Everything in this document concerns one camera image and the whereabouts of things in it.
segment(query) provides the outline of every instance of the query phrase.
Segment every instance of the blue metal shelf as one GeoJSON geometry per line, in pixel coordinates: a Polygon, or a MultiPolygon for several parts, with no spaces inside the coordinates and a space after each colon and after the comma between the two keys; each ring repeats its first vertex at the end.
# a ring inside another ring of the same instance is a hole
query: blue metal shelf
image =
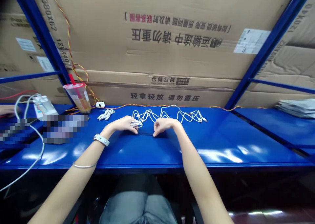
{"type": "Polygon", "coordinates": [[[312,94],[315,93],[315,90],[313,89],[254,79],[254,77],[259,72],[264,62],[272,53],[273,49],[276,47],[278,42],[281,40],[281,38],[283,37],[287,29],[290,27],[292,21],[295,19],[295,17],[297,16],[297,14],[299,13],[300,9],[303,7],[306,1],[307,0],[291,0],[289,2],[288,6],[282,13],[277,23],[275,24],[272,32],[269,34],[268,38],[266,39],[261,50],[256,55],[254,61],[252,62],[247,72],[245,73],[243,79],[240,81],[239,85],[235,89],[231,98],[225,105],[226,109],[230,110],[235,107],[235,105],[237,104],[239,99],[242,97],[242,95],[245,93],[246,89],[248,88],[251,82],[262,83],[262,84],[267,84],[267,85],[272,85],[276,87],[281,87],[281,88],[286,88],[286,89],[296,90],[296,91],[301,91],[301,92],[307,92],[307,93],[312,93],[312,94]]]}
{"type": "Polygon", "coordinates": [[[17,2],[19,3],[21,9],[23,10],[28,22],[30,23],[34,33],[36,34],[46,56],[48,57],[55,71],[0,78],[0,84],[50,75],[58,75],[58,78],[62,85],[69,84],[70,78],[67,69],[63,64],[58,49],[49,33],[48,27],[37,7],[35,0],[17,0],[17,2]]]}

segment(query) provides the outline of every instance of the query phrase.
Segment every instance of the forearm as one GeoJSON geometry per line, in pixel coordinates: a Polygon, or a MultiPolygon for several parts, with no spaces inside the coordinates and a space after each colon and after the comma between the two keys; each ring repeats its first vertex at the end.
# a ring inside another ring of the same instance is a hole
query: forearm
{"type": "Polygon", "coordinates": [[[233,223],[210,173],[181,125],[174,126],[184,170],[205,223],[233,223]]]}
{"type": "MultiPolygon", "coordinates": [[[[109,126],[105,127],[100,135],[109,139],[112,133],[113,130],[109,126]]],[[[99,141],[94,141],[75,161],[75,164],[79,166],[96,164],[104,147],[99,141]]],[[[71,166],[30,223],[62,223],[78,200],[94,170],[95,166],[91,168],[71,166]]]]}

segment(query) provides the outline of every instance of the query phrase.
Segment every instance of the red wire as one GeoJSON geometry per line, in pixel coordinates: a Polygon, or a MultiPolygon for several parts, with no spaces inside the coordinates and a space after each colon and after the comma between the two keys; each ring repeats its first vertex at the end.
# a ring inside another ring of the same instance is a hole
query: red wire
{"type": "Polygon", "coordinates": [[[0,100],[2,100],[2,99],[8,99],[8,98],[13,98],[13,97],[15,97],[15,96],[21,95],[21,94],[23,94],[23,93],[25,93],[25,92],[28,92],[28,91],[32,91],[32,92],[37,93],[37,91],[35,91],[35,90],[26,90],[26,91],[22,91],[22,92],[20,92],[20,93],[17,93],[17,94],[15,94],[15,95],[12,95],[12,96],[9,96],[9,97],[0,98],[0,100]]]}

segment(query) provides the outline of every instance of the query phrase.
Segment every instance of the watch strap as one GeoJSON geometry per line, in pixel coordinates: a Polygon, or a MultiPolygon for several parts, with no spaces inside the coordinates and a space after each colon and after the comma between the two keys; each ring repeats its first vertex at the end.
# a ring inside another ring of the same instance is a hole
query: watch strap
{"type": "Polygon", "coordinates": [[[99,134],[96,134],[93,139],[98,140],[99,142],[101,142],[106,147],[109,145],[109,141],[99,134]]]}

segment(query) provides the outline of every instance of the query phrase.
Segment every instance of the silver bracelet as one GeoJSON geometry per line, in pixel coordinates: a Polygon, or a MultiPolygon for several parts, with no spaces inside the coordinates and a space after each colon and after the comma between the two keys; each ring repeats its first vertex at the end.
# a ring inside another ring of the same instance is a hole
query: silver bracelet
{"type": "Polygon", "coordinates": [[[77,167],[77,168],[90,168],[90,167],[95,167],[96,164],[92,165],[92,166],[79,166],[79,165],[75,165],[74,162],[72,163],[73,166],[77,167]]]}

